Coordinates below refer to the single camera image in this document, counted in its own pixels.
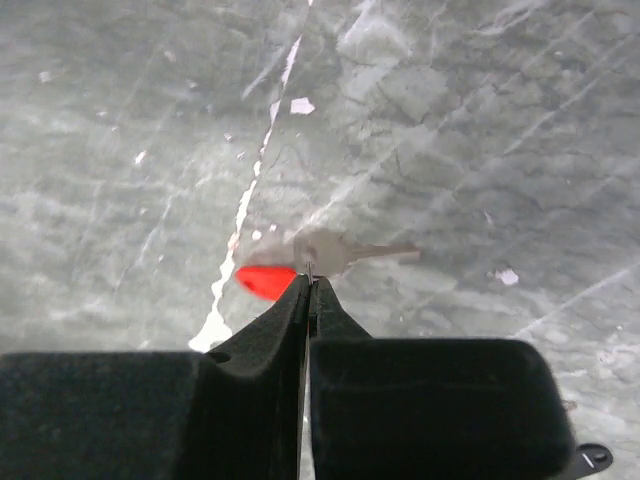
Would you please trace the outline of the red key tag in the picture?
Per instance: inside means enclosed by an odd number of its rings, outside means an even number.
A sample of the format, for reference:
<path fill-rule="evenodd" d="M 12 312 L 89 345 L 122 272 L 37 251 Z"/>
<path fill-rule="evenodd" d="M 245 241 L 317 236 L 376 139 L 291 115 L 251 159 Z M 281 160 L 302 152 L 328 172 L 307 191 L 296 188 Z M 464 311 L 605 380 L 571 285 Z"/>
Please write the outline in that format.
<path fill-rule="evenodd" d="M 294 278 L 310 281 L 344 273 L 361 260 L 416 260 L 421 250 L 412 244 L 367 245 L 351 241 L 329 228 L 301 231 L 289 239 L 261 241 L 240 263 L 235 279 L 255 296 L 275 301 Z"/>

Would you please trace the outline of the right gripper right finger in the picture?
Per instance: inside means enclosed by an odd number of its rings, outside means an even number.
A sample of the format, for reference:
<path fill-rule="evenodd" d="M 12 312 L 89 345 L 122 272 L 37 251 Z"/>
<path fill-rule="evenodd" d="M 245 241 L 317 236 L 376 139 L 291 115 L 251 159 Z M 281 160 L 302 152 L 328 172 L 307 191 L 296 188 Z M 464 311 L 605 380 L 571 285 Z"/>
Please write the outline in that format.
<path fill-rule="evenodd" d="M 326 280 L 310 345 L 320 479 L 547 479 L 576 449 L 551 369 L 504 338 L 374 338 Z"/>

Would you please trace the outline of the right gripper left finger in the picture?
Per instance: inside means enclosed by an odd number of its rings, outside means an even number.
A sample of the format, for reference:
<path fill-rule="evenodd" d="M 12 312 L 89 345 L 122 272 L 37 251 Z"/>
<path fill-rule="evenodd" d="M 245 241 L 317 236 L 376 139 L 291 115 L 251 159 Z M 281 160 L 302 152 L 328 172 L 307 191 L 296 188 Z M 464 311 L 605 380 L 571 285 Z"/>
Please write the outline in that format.
<path fill-rule="evenodd" d="M 1 359 L 5 479 L 295 479 L 310 285 L 206 353 Z"/>

